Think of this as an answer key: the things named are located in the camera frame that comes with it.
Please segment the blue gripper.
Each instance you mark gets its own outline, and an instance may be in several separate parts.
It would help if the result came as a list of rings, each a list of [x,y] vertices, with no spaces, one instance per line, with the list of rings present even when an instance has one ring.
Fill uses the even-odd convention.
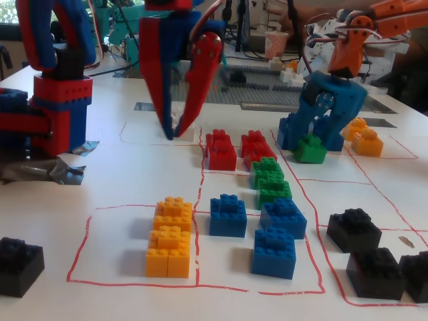
[[[315,71],[300,94],[294,116],[294,138],[298,142],[308,133],[316,116],[323,116],[322,144],[329,151],[341,151],[344,127],[358,116],[367,91],[356,82]]]

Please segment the red and blue gripper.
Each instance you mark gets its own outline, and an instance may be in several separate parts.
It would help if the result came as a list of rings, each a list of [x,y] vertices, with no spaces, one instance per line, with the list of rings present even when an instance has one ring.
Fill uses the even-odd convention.
[[[211,81],[220,61],[224,24],[210,17],[222,4],[214,1],[206,12],[195,8],[202,1],[146,1],[150,16],[140,19],[139,36],[147,54],[156,52],[159,62],[140,62],[140,71],[148,87],[154,110],[167,139],[174,138],[171,116],[171,65],[167,62],[189,60],[191,67],[186,74],[189,85],[185,109],[175,128],[181,136],[198,117]]]

